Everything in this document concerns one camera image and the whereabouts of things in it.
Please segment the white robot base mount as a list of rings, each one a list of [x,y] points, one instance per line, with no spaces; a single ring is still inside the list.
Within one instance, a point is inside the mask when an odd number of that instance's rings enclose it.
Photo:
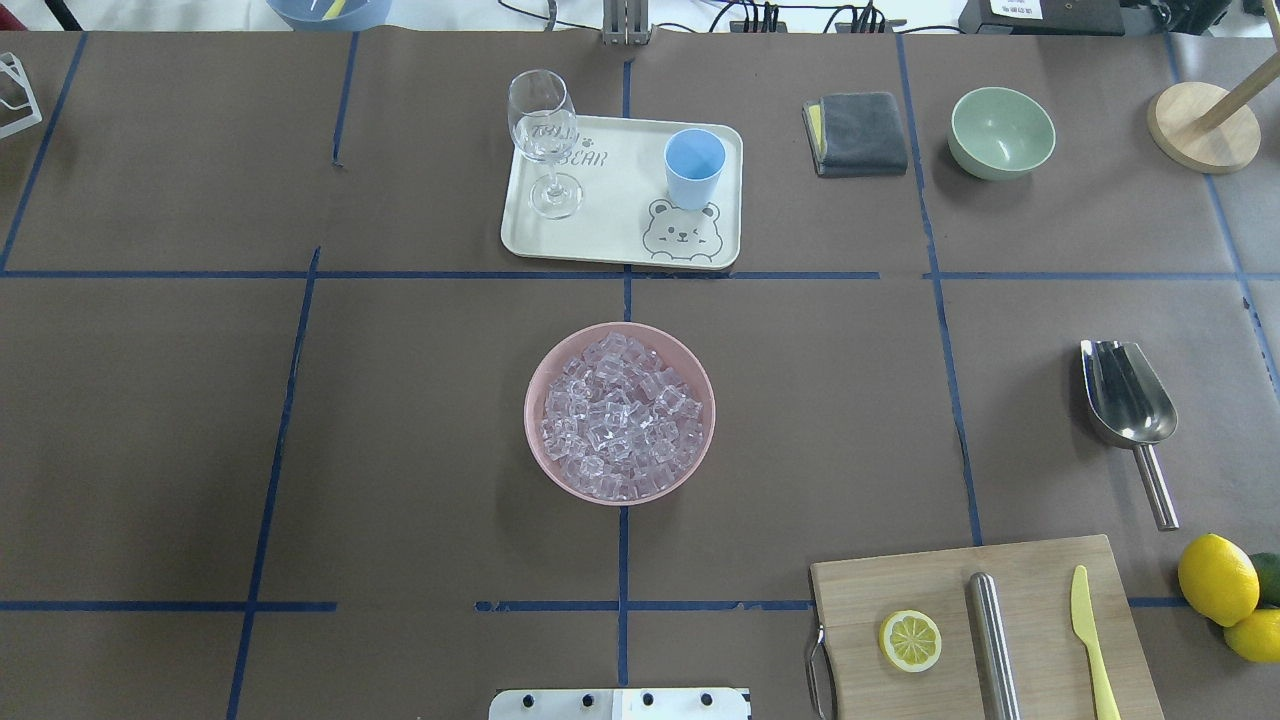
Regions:
[[[730,687],[508,689],[489,719],[750,719],[746,689]]]

